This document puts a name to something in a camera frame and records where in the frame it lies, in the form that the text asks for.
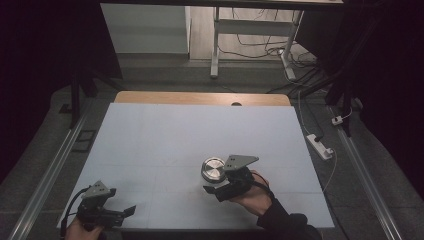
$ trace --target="wall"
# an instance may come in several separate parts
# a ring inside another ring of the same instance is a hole
[[[101,4],[116,53],[188,53],[188,7]]]

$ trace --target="wooden table edge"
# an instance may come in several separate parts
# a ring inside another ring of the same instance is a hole
[[[115,103],[242,106],[291,106],[283,94],[122,91]]]

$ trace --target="round metal object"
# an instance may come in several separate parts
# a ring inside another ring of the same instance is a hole
[[[202,164],[202,177],[210,183],[220,183],[225,180],[225,162],[217,157],[206,159]]]

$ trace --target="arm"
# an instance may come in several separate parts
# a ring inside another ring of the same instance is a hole
[[[97,226],[88,232],[84,229],[81,221],[75,217],[66,230],[65,240],[97,240],[103,227]]]
[[[252,171],[256,182],[269,185],[256,171]],[[288,214],[277,199],[271,197],[261,188],[252,186],[249,192],[230,200],[245,207],[258,216],[257,225],[270,231],[275,239],[320,240],[319,232],[307,225],[308,219],[303,214]]]

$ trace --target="human hand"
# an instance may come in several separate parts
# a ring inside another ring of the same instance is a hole
[[[97,226],[91,232],[84,229],[82,222],[75,217],[66,229],[65,240],[97,240],[103,227]]]
[[[269,182],[262,178],[258,172],[255,170],[251,170],[251,172],[256,182],[269,186]],[[258,217],[264,215],[272,204],[271,197],[268,193],[262,188],[254,185],[245,194],[232,198],[229,201],[242,205],[247,211]]]

